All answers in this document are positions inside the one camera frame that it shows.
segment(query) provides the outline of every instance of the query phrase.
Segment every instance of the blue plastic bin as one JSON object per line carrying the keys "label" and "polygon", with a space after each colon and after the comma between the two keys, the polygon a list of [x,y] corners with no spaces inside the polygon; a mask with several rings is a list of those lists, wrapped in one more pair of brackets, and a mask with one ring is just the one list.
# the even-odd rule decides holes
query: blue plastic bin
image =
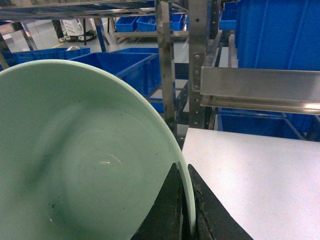
{"label": "blue plastic bin", "polygon": [[308,132],[310,123],[312,121],[311,115],[287,113],[286,117],[299,133]]}
{"label": "blue plastic bin", "polygon": [[223,10],[237,10],[237,2],[236,1],[229,1],[223,4]]}
{"label": "blue plastic bin", "polygon": [[241,0],[237,6],[239,67],[320,71],[319,0]]}
{"label": "blue plastic bin", "polygon": [[174,14],[171,16],[171,21],[170,21],[170,28],[173,31],[180,31],[182,30],[182,27],[184,25],[184,19],[185,15],[184,14]]}
{"label": "blue plastic bin", "polygon": [[129,47],[129,48],[113,51],[113,53],[158,54],[159,48],[157,48],[157,47]]}
{"label": "blue plastic bin", "polygon": [[189,30],[189,16],[186,17],[185,24],[186,24],[186,29]]}
{"label": "blue plastic bin", "polygon": [[12,53],[18,64],[42,60],[42,59],[61,59],[68,60],[90,53],[89,47],[82,47],[77,50],[67,51],[67,48],[50,48],[35,51],[21,51]]}
{"label": "blue plastic bin", "polygon": [[137,16],[123,16],[115,23],[117,32],[134,32],[137,29]]}
{"label": "blue plastic bin", "polygon": [[220,107],[218,109],[219,114],[232,114],[232,115],[249,115],[249,116],[260,116],[260,117],[272,117],[272,118],[285,118],[286,114],[283,112],[276,111],[258,111],[258,110],[247,110],[237,108],[225,108]]}
{"label": "blue plastic bin", "polygon": [[320,142],[320,117],[311,116],[309,130],[306,133],[306,139],[309,141]]}
{"label": "blue plastic bin", "polygon": [[218,131],[302,140],[285,118],[219,114]]}
{"label": "blue plastic bin", "polygon": [[141,16],[136,21],[137,29],[140,32],[154,32],[157,29],[155,16]]}
{"label": "blue plastic bin", "polygon": [[139,54],[139,53],[152,53],[157,54],[156,58],[154,59],[154,78],[148,81],[148,92],[151,93],[155,87],[157,87],[161,83],[161,72],[160,72],[160,59],[159,59],[159,48],[157,47],[130,47],[118,51],[114,51],[114,53],[132,53],[132,54]]}
{"label": "blue plastic bin", "polygon": [[237,11],[224,10],[220,16],[221,30],[235,30],[237,28]]}
{"label": "blue plastic bin", "polygon": [[122,79],[146,97],[150,94],[148,82],[155,78],[154,69],[157,56],[154,53],[97,52],[70,60],[105,70]]}
{"label": "blue plastic bin", "polygon": [[2,51],[1,52],[6,63],[9,65],[9,67],[12,67],[16,65],[16,58],[11,52]]}

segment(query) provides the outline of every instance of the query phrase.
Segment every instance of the white table surface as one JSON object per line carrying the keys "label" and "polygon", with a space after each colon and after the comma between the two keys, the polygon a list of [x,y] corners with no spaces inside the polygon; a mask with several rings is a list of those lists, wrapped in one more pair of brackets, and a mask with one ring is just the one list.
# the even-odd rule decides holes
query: white table surface
{"label": "white table surface", "polygon": [[182,152],[254,240],[320,240],[320,142],[189,128]]}

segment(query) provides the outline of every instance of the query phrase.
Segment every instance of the green bowl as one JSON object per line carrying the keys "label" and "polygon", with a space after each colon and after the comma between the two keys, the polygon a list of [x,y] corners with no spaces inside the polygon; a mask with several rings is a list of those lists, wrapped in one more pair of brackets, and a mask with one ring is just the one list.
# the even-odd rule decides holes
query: green bowl
{"label": "green bowl", "polygon": [[2,239],[129,240],[181,150],[153,107],[98,68],[66,60],[0,73]]}

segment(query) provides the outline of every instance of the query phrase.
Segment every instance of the bowl rim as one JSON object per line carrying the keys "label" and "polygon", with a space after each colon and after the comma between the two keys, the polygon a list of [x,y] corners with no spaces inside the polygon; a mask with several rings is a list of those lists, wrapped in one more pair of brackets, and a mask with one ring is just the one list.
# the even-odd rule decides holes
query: bowl rim
{"label": "bowl rim", "polygon": [[41,66],[41,65],[69,65],[70,67],[81,67],[83,69],[87,69],[88,71],[95,72],[96,74],[105,76],[106,78],[110,79],[111,81],[114,81],[124,89],[126,89],[128,92],[130,92],[134,97],[136,97],[140,102],[148,109],[150,114],[156,119],[157,123],[159,124],[159,127],[161,127],[161,130],[167,135],[169,139],[169,143],[171,144],[173,150],[177,153],[178,159],[176,161],[178,170],[181,174],[185,198],[186,198],[186,204],[187,204],[187,210],[188,210],[188,218],[189,218],[189,226],[190,226],[190,233],[191,235],[194,235],[195,229],[196,229],[196,204],[195,204],[195,197],[194,197],[194,191],[193,191],[193,185],[191,181],[191,177],[189,174],[188,166],[185,161],[185,158],[182,154],[182,151],[178,145],[178,142],[176,141],[174,135],[172,134],[170,128],[167,126],[166,122],[162,119],[160,114],[154,109],[154,107],[133,87],[131,87],[129,84],[118,78],[117,76],[104,71],[100,68],[97,68],[95,66],[91,66],[85,63],[71,61],[71,60],[61,60],[61,59],[43,59],[43,60],[35,60],[35,61],[29,61],[25,63],[21,63],[12,67],[9,67],[2,72],[0,72],[0,81],[1,81],[1,75],[8,74],[10,72],[14,72],[16,70],[24,69],[29,66]]}

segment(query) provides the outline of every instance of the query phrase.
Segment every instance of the shelving unit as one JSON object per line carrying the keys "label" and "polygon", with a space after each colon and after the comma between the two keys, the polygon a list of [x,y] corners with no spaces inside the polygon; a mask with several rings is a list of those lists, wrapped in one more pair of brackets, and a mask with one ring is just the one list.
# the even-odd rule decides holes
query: shelving unit
{"label": "shelving unit", "polygon": [[[163,95],[164,120],[177,135],[177,111],[175,107],[175,65],[173,37],[185,37],[188,32],[170,32],[170,9],[178,10],[177,13],[187,13],[187,10],[176,3],[155,1],[154,7],[141,0],[6,0],[0,2],[0,20],[23,22],[26,20],[54,20],[54,19],[86,19],[93,18],[102,52],[106,52],[105,42],[109,44],[102,25],[101,18],[116,18],[129,16],[155,15],[157,31],[144,32],[144,36],[157,37],[161,69],[161,88]],[[0,39],[0,51],[9,48]],[[0,62],[4,68],[8,67],[4,57],[0,54]]]}
{"label": "shelving unit", "polygon": [[212,39],[209,33],[202,34],[210,29],[207,19],[217,18],[215,10],[207,10],[207,0],[189,3],[190,127],[208,128],[210,120],[215,119],[212,108],[216,107],[320,114],[318,71],[212,66],[221,34],[212,37],[211,30]]}

